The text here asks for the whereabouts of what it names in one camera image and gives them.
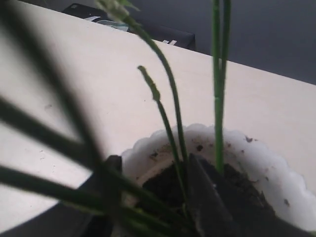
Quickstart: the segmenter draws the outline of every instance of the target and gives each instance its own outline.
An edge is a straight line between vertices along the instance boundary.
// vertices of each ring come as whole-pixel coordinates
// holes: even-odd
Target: table surface
[[[172,94],[155,54],[136,35],[26,3],[38,35],[68,76],[73,92],[95,129],[105,155],[121,154],[143,137],[163,129],[137,66],[156,81],[175,125]],[[208,55],[157,43],[176,78],[184,125],[214,122],[212,59]],[[0,34],[0,94],[59,132],[76,138],[54,95],[12,42]],[[225,128],[261,140],[305,177],[316,193],[316,86],[240,64],[228,63]],[[0,164],[71,187],[90,172],[17,131],[0,124]],[[0,232],[50,208],[49,198],[0,186]]]

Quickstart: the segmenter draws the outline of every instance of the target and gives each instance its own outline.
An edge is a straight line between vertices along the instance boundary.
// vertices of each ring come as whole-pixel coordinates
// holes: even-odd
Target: white table
[[[106,154],[121,154],[163,129],[156,104],[136,69],[144,65],[175,125],[163,67],[136,35],[17,3],[69,77]],[[211,57],[158,43],[176,77],[184,125],[213,124]],[[0,94],[58,131],[76,137],[37,73],[0,37]],[[305,177],[316,193],[316,86],[228,63],[225,127],[266,143]],[[88,170],[0,124],[0,163],[78,187]],[[50,208],[55,201],[0,186],[0,232]]]

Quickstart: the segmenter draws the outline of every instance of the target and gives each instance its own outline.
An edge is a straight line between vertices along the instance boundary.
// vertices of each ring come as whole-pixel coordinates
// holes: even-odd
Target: gray wall
[[[210,53],[211,0],[131,0],[142,20],[195,33],[197,51]],[[73,2],[46,0],[61,11]],[[316,0],[233,0],[230,60],[316,84]]]

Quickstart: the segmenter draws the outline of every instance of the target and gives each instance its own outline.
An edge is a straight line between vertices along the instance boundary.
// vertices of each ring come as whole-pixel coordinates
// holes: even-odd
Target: white flower pot
[[[173,134],[177,140],[176,128]],[[192,124],[184,127],[188,153],[200,154],[214,164],[214,127]],[[263,143],[238,131],[224,131],[225,163],[246,173],[254,187],[281,219],[307,231],[316,230],[316,197],[306,189],[301,175],[291,170],[285,159]],[[142,185],[172,162],[172,152],[164,130],[136,142],[123,152],[123,173]]]

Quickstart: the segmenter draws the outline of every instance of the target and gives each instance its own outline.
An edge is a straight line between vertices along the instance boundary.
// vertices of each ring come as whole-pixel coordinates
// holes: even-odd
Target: soil
[[[246,200],[274,215],[274,210],[267,203],[263,193],[259,193],[253,187],[253,183],[257,181],[250,181],[246,175],[239,173],[228,164],[225,165],[224,171],[225,179],[230,182],[246,198]],[[143,188],[154,193],[162,202],[183,216],[182,205],[184,201],[174,165],[163,170],[156,177],[149,179],[143,184]],[[157,213],[148,209],[142,203],[137,204],[136,207],[157,216]]]

